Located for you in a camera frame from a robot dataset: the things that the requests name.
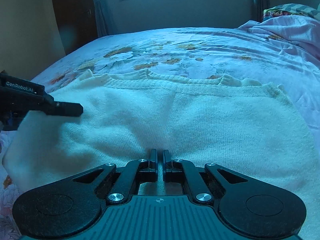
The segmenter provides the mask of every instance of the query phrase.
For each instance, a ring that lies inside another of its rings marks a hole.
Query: pillow
[[[320,11],[297,3],[278,5],[263,11],[263,21],[283,15],[303,15],[320,21]]]

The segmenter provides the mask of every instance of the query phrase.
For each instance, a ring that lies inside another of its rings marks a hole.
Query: metal screw
[[[201,201],[201,202],[207,202],[211,199],[212,197],[207,194],[207,193],[200,193],[198,195],[196,195],[196,199]]]
[[[124,199],[124,196],[120,193],[113,193],[108,196],[108,199],[114,202],[119,202]]]

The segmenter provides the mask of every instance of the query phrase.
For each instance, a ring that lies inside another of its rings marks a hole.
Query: knit sweater
[[[320,235],[317,152],[281,86],[229,75],[193,80],[148,69],[113,75],[87,71],[51,95],[81,103],[84,113],[28,113],[3,159],[22,191],[104,163],[125,166],[148,158],[153,148],[167,149],[173,159],[196,166],[217,163],[292,191],[307,207],[301,237]],[[152,186],[143,184],[139,194],[181,194],[181,188],[159,178]]]

